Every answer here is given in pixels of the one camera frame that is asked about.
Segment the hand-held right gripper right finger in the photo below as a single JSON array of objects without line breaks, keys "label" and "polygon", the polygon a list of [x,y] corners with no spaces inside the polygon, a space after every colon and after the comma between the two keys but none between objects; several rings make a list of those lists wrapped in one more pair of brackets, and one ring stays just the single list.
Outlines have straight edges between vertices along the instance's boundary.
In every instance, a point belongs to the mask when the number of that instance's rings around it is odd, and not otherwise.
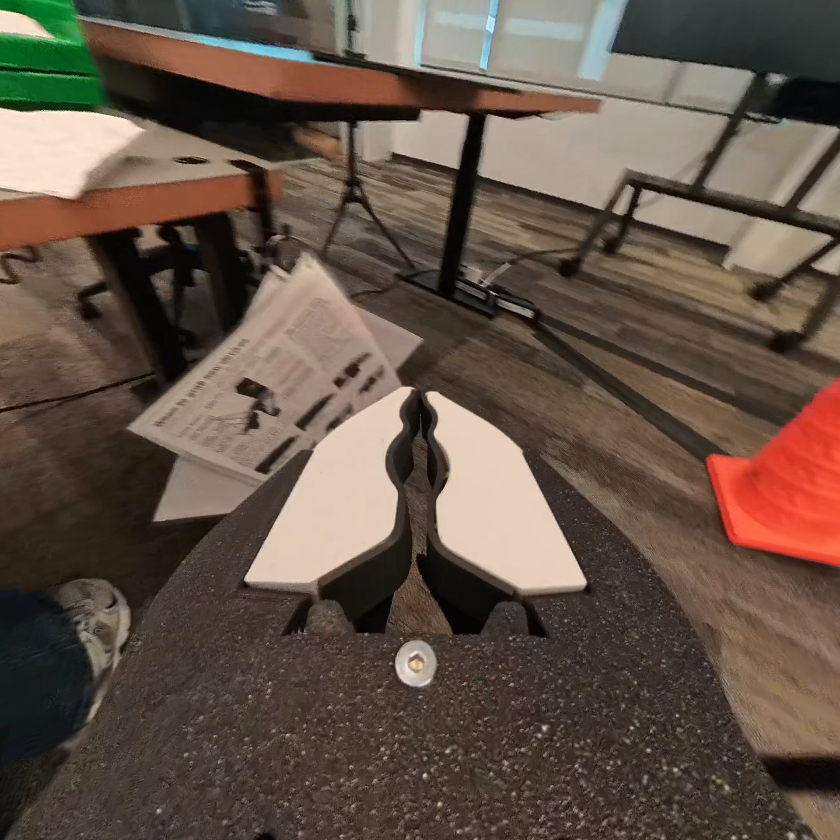
[{"label": "hand-held right gripper right finger", "polygon": [[522,449],[498,427],[426,392],[427,447],[443,459],[434,534],[444,557],[501,592],[582,592],[587,580]]}]

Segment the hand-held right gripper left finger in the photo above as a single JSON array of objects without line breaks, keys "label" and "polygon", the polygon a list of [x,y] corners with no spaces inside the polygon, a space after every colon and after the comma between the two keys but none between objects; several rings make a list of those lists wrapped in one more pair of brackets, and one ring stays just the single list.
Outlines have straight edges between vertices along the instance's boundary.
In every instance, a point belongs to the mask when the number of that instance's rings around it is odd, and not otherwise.
[{"label": "hand-held right gripper left finger", "polygon": [[386,457],[414,396],[413,388],[398,388],[312,450],[246,573],[248,587],[314,595],[392,534],[398,492]]}]

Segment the printed leaflet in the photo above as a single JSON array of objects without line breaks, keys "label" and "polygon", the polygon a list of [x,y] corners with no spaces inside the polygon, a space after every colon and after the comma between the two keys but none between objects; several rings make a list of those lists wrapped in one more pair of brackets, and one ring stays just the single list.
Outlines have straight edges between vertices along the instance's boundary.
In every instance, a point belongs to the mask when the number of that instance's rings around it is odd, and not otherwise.
[{"label": "printed leaflet", "polygon": [[267,270],[237,328],[128,430],[257,487],[402,385],[364,312],[304,252]]}]

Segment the black power strip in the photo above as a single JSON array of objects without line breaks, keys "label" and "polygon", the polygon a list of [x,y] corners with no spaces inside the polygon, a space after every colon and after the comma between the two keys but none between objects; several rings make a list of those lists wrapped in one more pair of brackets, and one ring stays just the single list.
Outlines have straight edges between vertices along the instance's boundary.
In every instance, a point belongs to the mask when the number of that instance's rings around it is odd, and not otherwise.
[{"label": "black power strip", "polygon": [[509,260],[490,271],[469,266],[460,268],[454,300],[491,318],[506,312],[526,322],[540,322],[542,312],[535,303],[514,294],[498,282],[514,263],[514,260]]}]

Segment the person's grey shoe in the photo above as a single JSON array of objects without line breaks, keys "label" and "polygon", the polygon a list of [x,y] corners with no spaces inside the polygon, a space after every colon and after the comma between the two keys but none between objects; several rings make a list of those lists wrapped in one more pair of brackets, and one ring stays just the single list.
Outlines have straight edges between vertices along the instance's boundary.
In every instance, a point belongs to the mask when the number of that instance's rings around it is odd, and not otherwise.
[{"label": "person's grey shoe", "polygon": [[71,753],[84,738],[111,688],[123,649],[130,637],[132,613],[121,591],[103,579],[82,578],[49,592],[69,617],[91,663],[92,688],[87,713],[59,749]]}]

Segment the orange traffic cone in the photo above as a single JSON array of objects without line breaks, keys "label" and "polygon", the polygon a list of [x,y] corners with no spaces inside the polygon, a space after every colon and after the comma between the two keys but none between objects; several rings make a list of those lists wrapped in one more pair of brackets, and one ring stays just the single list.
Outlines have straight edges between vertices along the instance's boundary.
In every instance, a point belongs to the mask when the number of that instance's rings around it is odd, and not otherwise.
[{"label": "orange traffic cone", "polygon": [[710,455],[707,473],[734,545],[839,565],[839,380],[751,458]]}]

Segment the person's leg in jeans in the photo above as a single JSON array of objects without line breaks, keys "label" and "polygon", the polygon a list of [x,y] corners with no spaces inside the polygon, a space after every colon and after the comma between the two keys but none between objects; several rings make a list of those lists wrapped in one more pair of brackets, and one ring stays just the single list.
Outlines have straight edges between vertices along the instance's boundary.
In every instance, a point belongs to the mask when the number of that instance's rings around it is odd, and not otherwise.
[{"label": "person's leg in jeans", "polygon": [[42,591],[1,599],[1,764],[59,749],[83,729],[91,659],[70,615]]}]

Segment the brown edged table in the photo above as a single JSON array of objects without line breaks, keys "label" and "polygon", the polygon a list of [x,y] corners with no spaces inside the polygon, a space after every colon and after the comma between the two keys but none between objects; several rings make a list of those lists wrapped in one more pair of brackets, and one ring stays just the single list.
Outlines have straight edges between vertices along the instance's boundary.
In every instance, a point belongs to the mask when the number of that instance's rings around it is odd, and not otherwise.
[{"label": "brown edged table", "polygon": [[455,303],[488,118],[594,114],[602,105],[596,98],[498,87],[426,70],[368,60],[354,63],[106,18],[82,16],[80,28],[100,63],[107,89],[121,103],[173,128],[198,129],[204,122],[226,118],[268,125],[412,121],[422,112],[466,116],[440,267],[400,276]]}]

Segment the large black screen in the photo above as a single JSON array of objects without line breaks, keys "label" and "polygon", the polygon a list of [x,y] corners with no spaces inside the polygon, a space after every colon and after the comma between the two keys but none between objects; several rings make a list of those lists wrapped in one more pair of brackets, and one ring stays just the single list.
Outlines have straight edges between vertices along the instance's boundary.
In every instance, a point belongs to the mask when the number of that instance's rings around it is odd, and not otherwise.
[{"label": "large black screen", "polygon": [[619,55],[839,82],[838,1],[630,1]]}]

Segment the green plastic bin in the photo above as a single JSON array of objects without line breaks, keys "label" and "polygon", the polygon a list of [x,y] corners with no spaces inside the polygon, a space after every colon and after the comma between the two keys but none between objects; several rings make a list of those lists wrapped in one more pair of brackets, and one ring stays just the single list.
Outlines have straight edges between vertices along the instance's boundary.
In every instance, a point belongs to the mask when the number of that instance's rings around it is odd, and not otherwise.
[{"label": "green plastic bin", "polygon": [[71,1],[1,2],[1,106],[98,111],[108,104]]}]

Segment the black metal cart frame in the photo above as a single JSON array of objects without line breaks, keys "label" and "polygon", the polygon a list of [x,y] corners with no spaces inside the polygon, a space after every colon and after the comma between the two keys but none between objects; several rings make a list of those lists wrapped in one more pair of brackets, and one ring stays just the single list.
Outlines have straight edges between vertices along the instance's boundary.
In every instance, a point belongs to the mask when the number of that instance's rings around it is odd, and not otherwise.
[{"label": "black metal cart frame", "polygon": [[827,237],[825,244],[811,252],[782,277],[760,282],[749,289],[749,297],[756,302],[766,303],[775,298],[784,287],[801,273],[813,268],[820,259],[830,255],[839,246],[839,222],[835,218],[817,213],[806,212],[801,204],[814,186],[822,179],[838,159],[838,137],[826,147],[816,163],[806,173],[788,201],[783,204],[772,203],[764,199],[740,196],[728,192],[710,189],[707,183],[724,153],[735,140],[737,133],[747,117],[756,112],[762,98],[768,97],[770,74],[760,73],[752,76],[746,91],[742,95],[716,142],[705,156],[698,173],[691,182],[678,181],[639,171],[625,170],[619,178],[614,192],[590,225],[586,235],[571,256],[564,257],[558,264],[558,273],[562,278],[575,277],[586,257],[595,247],[602,231],[613,220],[617,220],[614,236],[604,241],[602,252],[607,256],[618,253],[623,246],[628,229],[634,221],[644,193],[656,197],[670,197],[739,214],[753,220],[780,224],[802,230],[807,233]]}]

